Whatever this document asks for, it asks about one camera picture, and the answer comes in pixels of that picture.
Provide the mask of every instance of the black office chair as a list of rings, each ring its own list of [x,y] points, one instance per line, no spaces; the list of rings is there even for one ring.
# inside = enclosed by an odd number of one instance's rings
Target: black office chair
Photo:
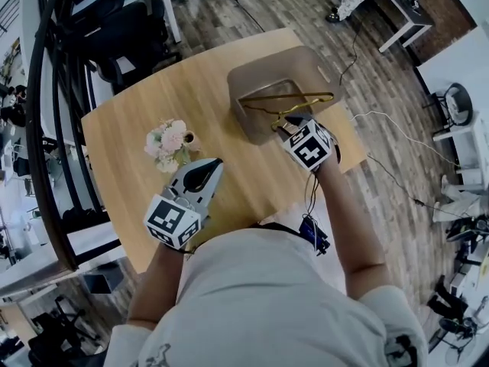
[[[150,76],[164,60],[182,60],[170,52],[162,0],[151,0],[152,14],[143,2],[123,7],[124,0],[97,0],[61,24],[61,50],[96,63],[99,75],[114,90],[132,86]],[[123,74],[117,59],[126,57],[135,67]]]

